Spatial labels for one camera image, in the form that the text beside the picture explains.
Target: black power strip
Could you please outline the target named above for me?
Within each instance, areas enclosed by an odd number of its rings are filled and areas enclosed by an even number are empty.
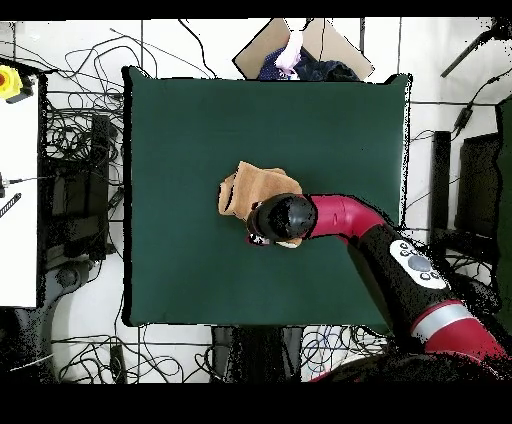
[[[110,370],[115,384],[128,384],[123,346],[116,344],[110,348]]]
[[[112,210],[117,208],[119,203],[124,199],[124,188],[119,187],[117,191],[114,193],[112,198],[108,201],[108,210]]]

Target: yellow device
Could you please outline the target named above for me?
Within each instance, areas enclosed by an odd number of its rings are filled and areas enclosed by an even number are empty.
[[[0,65],[0,98],[10,99],[18,96],[23,88],[20,75],[16,69]]]

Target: black tripod leg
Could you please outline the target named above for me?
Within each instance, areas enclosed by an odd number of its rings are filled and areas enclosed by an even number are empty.
[[[446,70],[441,74],[443,78],[446,78],[448,74],[453,71],[457,65],[462,62],[466,56],[475,50],[479,45],[487,43],[492,38],[492,32],[485,31],[480,34],[469,46],[467,46],[464,51],[453,61],[453,63],[446,68]]]

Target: cardboard piece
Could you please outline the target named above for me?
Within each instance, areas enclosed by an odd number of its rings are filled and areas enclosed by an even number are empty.
[[[265,25],[247,46],[234,58],[233,63],[245,79],[256,79],[263,66],[265,57],[281,47],[285,47],[290,38],[290,30],[283,18],[273,18]],[[350,67],[361,81],[374,71],[374,67],[361,52],[354,47],[334,27],[324,19],[315,18],[304,30],[304,49],[316,60],[336,60]]]

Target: black cable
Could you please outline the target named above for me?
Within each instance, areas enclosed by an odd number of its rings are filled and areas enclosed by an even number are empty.
[[[11,43],[11,42],[9,42],[9,41],[0,41],[0,44],[2,44],[2,43],[3,43],[3,44],[13,44],[13,43]],[[27,51],[27,52],[29,52],[29,53],[33,54],[34,56],[39,57],[41,60],[43,60],[43,62],[41,62],[41,61],[38,61],[38,60],[35,60],[35,59],[28,59],[28,58],[18,57],[18,60],[19,60],[19,61],[22,61],[22,60],[23,60],[23,61],[26,61],[26,62],[34,62],[34,63],[37,63],[37,64],[39,64],[39,65],[42,65],[42,66],[44,66],[44,67],[48,68],[48,71],[44,71],[43,73],[46,73],[46,74],[56,73],[56,74],[58,74],[59,76],[61,76],[62,78],[69,79],[69,77],[66,77],[66,76],[60,75],[60,73],[61,73],[61,72],[62,72],[62,73],[66,73],[66,72],[73,72],[73,71],[71,71],[71,70],[60,69],[60,68],[58,68],[58,67],[56,67],[56,66],[53,66],[53,65],[49,64],[49,63],[48,63],[48,62],[46,62],[46,61],[45,61],[45,60],[44,60],[40,55],[38,55],[37,53],[34,53],[33,51],[30,51],[30,50],[28,50],[28,49],[26,49],[26,48],[24,48],[24,47],[20,46],[19,44],[17,44],[17,47],[18,47],[18,48],[21,48],[22,50],[25,50],[25,51]],[[5,57],[5,58],[7,58],[7,59],[10,59],[10,56],[5,55],[5,54],[2,54],[2,53],[0,53],[0,56]],[[76,74],[77,74],[77,75],[84,76],[84,77],[92,78],[92,79],[98,79],[98,77],[95,77],[95,76],[92,76],[92,75],[89,75],[89,74],[85,74],[85,73],[83,73],[83,72],[76,72]],[[112,84],[117,85],[117,86],[119,86],[119,87],[123,87],[123,85],[122,85],[122,84],[117,84],[117,83],[114,83],[114,82],[113,82]]]
[[[137,38],[130,37],[129,35],[122,34],[122,33],[120,33],[119,31],[116,31],[116,30],[115,30],[115,29],[113,29],[113,28],[110,28],[110,31],[115,32],[116,34],[119,34],[119,35],[124,35],[125,37],[131,38],[131,39],[132,39],[132,40],[134,40],[134,41],[141,42],[141,41],[140,41],[140,40],[138,40]],[[194,65],[194,64],[192,64],[192,63],[190,63],[190,62],[187,62],[185,59],[182,59],[181,57],[178,57],[178,56],[176,56],[176,55],[174,55],[174,54],[172,54],[172,53],[169,53],[169,52],[167,52],[167,51],[165,51],[165,50],[162,50],[160,47],[154,46],[153,44],[150,44],[150,43],[148,43],[147,41],[144,41],[144,44],[145,44],[145,45],[147,45],[147,46],[149,46],[149,47],[152,47],[152,48],[154,48],[155,50],[158,50],[158,51],[160,51],[160,52],[162,52],[162,53],[164,53],[164,54],[166,54],[166,55],[169,55],[169,56],[171,56],[171,57],[173,57],[173,58],[175,58],[175,59],[177,59],[177,60],[179,60],[179,61],[181,61],[181,62],[183,62],[183,63],[186,63],[187,65],[192,66],[193,68],[195,68],[195,69],[197,69],[198,71],[200,71],[200,72],[202,72],[203,74],[205,74],[207,78],[211,78],[211,76],[210,76],[210,75],[208,75],[204,70],[202,70],[201,68],[199,68],[198,66],[196,66],[196,65]]]
[[[130,40],[134,41],[136,44],[138,44],[139,46],[141,46],[141,47],[142,47],[142,49],[143,49],[143,50],[145,50],[149,55],[151,55],[151,57],[153,58],[153,61],[154,61],[154,63],[155,63],[155,78],[158,78],[158,73],[157,73],[157,68],[156,68],[156,67],[157,67],[157,65],[156,65],[156,64],[157,64],[157,62],[156,62],[155,57],[152,55],[152,53],[151,53],[148,49],[146,49],[145,47],[143,47],[143,45],[142,45],[142,43],[141,43],[141,42],[139,42],[139,41],[135,40],[134,38],[129,37],[129,36],[127,36],[127,35],[121,35],[120,37],[115,37],[115,38],[111,38],[111,39],[109,39],[109,40],[102,41],[102,42],[100,42],[100,43],[97,43],[97,44],[93,45],[90,49],[74,50],[74,51],[71,51],[71,52],[66,53],[66,55],[64,56],[64,59],[66,60],[66,63],[67,63],[67,64],[68,64],[68,66],[69,66],[69,63],[68,63],[68,61],[67,61],[67,57],[68,57],[70,54],[90,50],[90,51],[89,51],[89,54],[88,54],[88,55],[87,55],[87,57],[83,60],[82,64],[78,67],[78,69],[77,69],[76,71],[73,71],[73,74],[72,74],[72,75],[70,75],[70,76],[69,76],[69,77],[67,77],[67,78],[75,77],[75,76],[76,76],[76,75],[77,75],[77,74],[82,70],[82,68],[84,67],[85,63],[86,63],[86,62],[87,62],[87,60],[90,58],[90,56],[91,56],[92,52],[93,52],[93,51],[95,51],[95,52],[97,53],[96,47],[102,46],[102,45],[107,44],[107,43],[110,43],[110,42],[112,42],[112,41],[119,41],[119,40],[122,40],[122,39],[124,39],[124,38],[128,38],[128,39],[130,39]],[[131,49],[130,47],[125,46],[125,45],[123,45],[123,46],[116,46],[116,47],[114,47],[114,48],[112,48],[112,49],[107,50],[106,52],[103,52],[103,53],[102,53],[101,55],[99,55],[99,56],[102,56],[103,54],[106,54],[106,53],[108,53],[108,52],[110,52],[110,51],[112,51],[112,50],[118,49],[118,48],[126,48],[126,49],[129,49],[129,50],[133,53],[133,55],[134,55],[134,57],[135,57],[135,60],[137,61],[138,66],[139,66],[139,67],[141,66],[141,63],[140,63],[140,61],[139,61],[139,58],[138,58],[137,54],[133,51],[133,49]]]
[[[98,268],[98,273],[96,274],[96,277],[94,277],[92,280],[89,280],[87,281],[86,284],[88,283],[92,283],[93,281],[95,281],[99,276],[100,276],[100,273],[101,273],[101,267],[103,266],[103,261],[100,261],[100,267]]]
[[[112,182],[110,179],[105,178],[103,175],[98,174],[98,173],[96,173],[96,172],[91,172],[91,174],[94,174],[94,175],[96,175],[96,176],[100,177],[101,179],[103,179],[103,180],[107,181],[107,182],[108,182],[108,184],[109,184],[109,185],[111,185],[111,186],[117,187],[117,186],[122,186],[122,185],[124,185],[124,183],[123,183],[123,182],[117,182],[117,183],[116,183],[116,182]]]
[[[119,302],[119,309],[117,310],[116,319],[114,320],[114,336],[117,337],[117,320],[119,319],[119,315],[121,315],[121,310],[123,309],[123,300],[124,300],[124,291],[121,295],[121,302]]]
[[[18,183],[23,183],[25,181],[31,181],[31,180],[44,180],[46,178],[55,178],[55,176],[52,175],[52,176],[49,176],[49,177],[20,178],[18,180],[8,180],[8,181],[9,181],[9,184],[18,184]]]
[[[110,229],[108,230],[108,238],[110,239],[110,243],[112,243],[112,246],[114,246],[114,249],[117,253],[117,255],[121,258],[121,260],[124,262],[123,256],[119,253],[119,250],[117,250],[116,245],[114,244],[114,241],[112,240],[112,236],[110,235]]]
[[[16,22],[9,24],[12,29],[12,60],[16,62]]]
[[[165,373],[164,371],[162,371],[162,374],[164,374],[167,377],[174,377],[175,375],[177,375],[181,371],[181,381],[183,381],[185,379],[185,373],[183,371],[183,367],[181,366],[181,364],[174,357],[172,357],[170,355],[159,355],[157,357],[154,357],[153,354],[151,353],[151,351],[149,350],[149,347],[146,344],[146,331],[147,331],[148,326],[149,326],[149,324],[144,326],[144,332],[143,332],[143,335],[142,335],[142,342],[144,344],[144,347],[145,347],[146,351],[148,352],[148,355],[150,356],[150,361],[148,363],[151,365],[151,361],[152,361],[153,365],[155,367],[158,367],[163,362],[172,361],[177,366],[176,372],[168,374],[168,373]],[[162,359],[160,362],[157,363],[156,359],[158,359],[158,358],[164,358],[164,359]]]
[[[474,263],[478,263],[479,266],[483,265],[483,267],[486,268],[489,272],[492,272],[492,269],[491,269],[491,267],[489,265],[487,265],[485,262],[479,261],[479,260],[477,260],[477,259],[475,259],[475,258],[473,258],[471,256],[467,256],[467,255],[445,255],[445,258],[457,258],[457,260],[460,260],[460,259],[473,260]]]
[[[137,327],[137,384],[140,383],[140,326]]]
[[[149,360],[146,360],[145,362],[148,363],[152,368],[154,368],[154,366],[156,364],[155,363],[155,358],[153,357],[153,355],[149,351],[145,341],[144,341],[144,346],[146,347],[146,350],[147,350],[147,352],[148,352],[148,354],[149,354],[149,356],[151,358]],[[140,383],[140,377],[143,376],[143,375],[140,374],[140,366],[143,364],[143,362],[140,362],[140,357],[141,357],[141,355],[140,355],[140,342],[138,344],[138,349],[139,349],[139,355],[137,357],[137,375],[138,375],[137,383]],[[164,380],[165,383],[169,383],[169,380],[167,380],[166,374],[163,371],[160,371],[159,374],[160,374],[160,376],[162,377],[162,379]]]
[[[424,134],[424,133],[426,133],[426,132],[430,132],[431,134],[430,134],[429,136],[427,136],[427,137],[420,138],[420,135],[422,135],[422,134]],[[416,137],[414,137],[414,138],[411,140],[411,143],[412,143],[413,141],[416,141],[416,140],[426,140],[427,138],[432,137],[432,136],[434,135],[434,132],[435,132],[435,131],[433,131],[433,130],[423,130],[422,132],[420,132]]]
[[[108,334],[103,335],[96,335],[94,337],[109,337]],[[89,342],[86,342],[82,339],[86,337],[83,336],[75,336],[75,337],[69,337],[66,339],[54,339],[52,340],[52,344],[65,344],[69,343],[71,341],[74,341],[76,344],[87,344]],[[211,346],[211,343],[188,343],[188,342],[146,342],[149,345],[156,345],[156,346],[191,346],[191,347],[208,347]],[[137,342],[126,342],[127,345],[133,345],[136,346]],[[223,346],[220,343],[216,343],[215,346]]]
[[[219,375],[219,374],[218,374],[218,373],[213,369],[213,367],[210,365],[210,362],[209,362],[209,360],[208,360],[208,354],[209,354],[209,353],[210,353],[210,351],[211,351],[212,349],[214,349],[214,348],[215,348],[215,346],[214,346],[214,345],[209,346],[209,347],[206,349],[206,351],[205,351],[204,355],[201,355],[200,353],[196,353],[196,354],[194,355],[194,361],[195,361],[195,363],[196,363],[197,367],[198,367],[199,369],[201,369],[202,371],[204,371],[206,374],[208,374],[210,377],[213,377],[213,378],[215,378],[215,379],[219,380],[219,382],[225,383],[226,381],[225,381],[224,377],[223,377],[223,376],[221,376],[221,375]],[[197,357],[198,357],[198,356],[199,356],[199,357],[201,357],[201,358],[203,359],[203,364],[200,364],[200,363],[198,362],[198,360],[197,360]]]
[[[475,93],[473,98],[469,101],[468,106],[471,107],[473,105],[473,102],[475,101],[476,97],[478,96],[478,94],[480,94],[480,91],[482,91],[485,86],[498,81],[500,78],[504,77],[505,75],[507,75],[510,72],[512,72],[512,68],[510,68],[508,71],[503,72],[502,74],[499,74],[499,75],[497,75],[495,77],[489,78],[487,80],[487,82],[478,89],[478,91]]]
[[[87,372],[87,374],[89,375],[89,377],[86,377],[85,379],[89,379],[90,381],[90,384],[93,384],[94,383],[94,379],[96,377],[100,377],[100,382],[102,384],[105,384],[105,381],[103,380],[103,377],[101,376],[101,373],[103,371],[110,371],[112,372],[111,370],[111,367],[110,365],[104,365],[101,363],[101,360],[99,359],[99,357],[97,356],[97,349],[99,349],[100,347],[102,346],[105,346],[105,345],[111,345],[112,342],[115,342],[117,344],[120,344],[124,349],[128,350],[129,352],[133,353],[133,354],[137,354],[137,352],[133,349],[131,349],[126,343],[123,342],[123,340],[121,340],[119,337],[117,336],[109,336],[109,335],[93,335],[93,336],[90,336],[90,338],[95,338],[95,337],[106,337],[106,339],[100,343],[94,343],[94,342],[89,342],[84,349],[82,349],[82,351],[80,353],[78,353],[77,355],[75,355],[71,360],[70,362],[65,365],[58,373],[58,380],[59,382],[62,382],[62,380],[66,377],[66,374],[68,373],[69,369],[73,366],[77,366],[77,365],[81,365],[82,368],[84,368]],[[84,358],[84,355],[88,354],[88,353],[94,353],[96,359],[92,359],[92,358]],[[143,363],[147,363],[150,367],[151,367],[151,370],[155,370],[157,371],[161,376],[162,378],[166,379],[165,378],[165,374],[158,368],[158,364],[155,366],[155,364],[152,364],[151,363],[151,360],[149,360],[144,354],[140,353],[140,357],[142,357],[144,359],[144,362]],[[96,374],[96,376],[92,376],[92,374],[90,374],[90,371],[88,371],[87,367],[85,367],[85,363],[86,362],[92,362],[96,365],[96,368],[97,368],[97,371],[98,371],[98,374]]]
[[[465,266],[468,266],[468,265],[472,265],[474,263],[477,263],[477,261],[475,259],[466,259],[466,262],[464,262],[463,264],[459,264],[459,265],[455,265],[454,264],[454,265],[452,265],[451,269],[452,269],[452,271],[455,272],[455,271],[459,270],[462,267],[465,267]]]
[[[143,362],[141,362],[140,364],[141,364],[141,365],[144,365],[144,364],[151,364],[151,361],[153,361],[153,362],[154,362],[154,365],[153,365],[154,367],[160,367],[160,365],[161,365],[161,364],[163,364],[163,363],[164,363],[164,362],[166,362],[166,361],[176,361],[176,360],[175,360],[174,358],[172,358],[172,357],[169,357],[169,356],[166,356],[166,355],[162,355],[162,356],[156,356],[156,357],[154,357],[154,358],[152,358],[151,360],[148,360],[148,361],[143,361]],[[137,366],[138,366],[138,365],[134,365],[133,367],[129,368],[128,370],[132,370],[132,369],[134,369],[134,368],[137,368]],[[177,370],[175,373],[167,374],[167,373],[165,373],[165,372],[163,372],[163,371],[162,371],[162,373],[163,373],[164,375],[168,376],[168,377],[173,377],[173,376],[175,376],[176,374],[178,374],[180,371],[183,371],[183,368],[181,367],[181,365],[179,365],[179,363],[178,363],[178,366],[179,366],[179,368],[178,368],[178,370]],[[153,371],[153,368],[150,368],[150,369],[149,369],[148,371],[146,371],[144,374],[141,374],[141,375],[140,375],[140,377],[144,377],[144,376],[148,375],[149,373],[151,373],[152,371]]]
[[[325,18],[324,18],[324,27],[322,29],[322,49],[320,50],[320,57],[318,58],[319,62],[322,60],[322,53],[324,52],[324,32],[325,32]]]
[[[476,267],[476,274],[473,275],[471,278],[475,279],[476,277],[478,277],[480,275],[480,266],[482,266],[483,263],[482,262],[478,262],[478,266]]]
[[[197,40],[197,42],[199,43],[199,46],[201,47],[201,56],[203,58],[203,65],[206,69],[208,69],[215,78],[218,78],[217,75],[215,74],[215,72],[213,72],[209,67],[208,65],[206,64],[205,60],[204,60],[204,47],[203,47],[203,43],[201,43],[201,40],[199,39],[199,37],[194,34],[194,32],[188,27],[186,26],[183,21],[181,19],[178,19],[178,22],[190,33],[192,34],[192,36]]]
[[[186,378],[184,378],[182,383],[186,383],[187,380],[190,379],[190,377],[192,377],[193,375],[197,374],[199,371],[204,371],[204,369],[202,367],[198,367],[197,369],[192,371]]]
[[[400,73],[400,50],[402,46],[402,17],[400,17],[400,21],[398,24],[398,60],[396,63],[396,73]]]
[[[374,356],[383,353],[388,346],[389,339],[387,336],[378,334],[366,326],[325,326],[323,332],[320,331],[321,327],[319,326],[315,330],[304,332],[302,337],[301,357],[305,359],[301,363],[300,369],[307,366],[312,375],[327,373],[333,369],[333,355],[335,351],[346,352],[345,357],[342,358],[343,363],[349,352],[362,356]],[[349,332],[349,344],[345,344],[343,341],[345,331]],[[305,339],[310,336],[316,337],[304,345]],[[333,346],[331,346],[331,337],[336,337]],[[325,356],[322,353],[325,350],[329,352],[329,355]],[[315,357],[319,353],[320,360],[317,360]]]

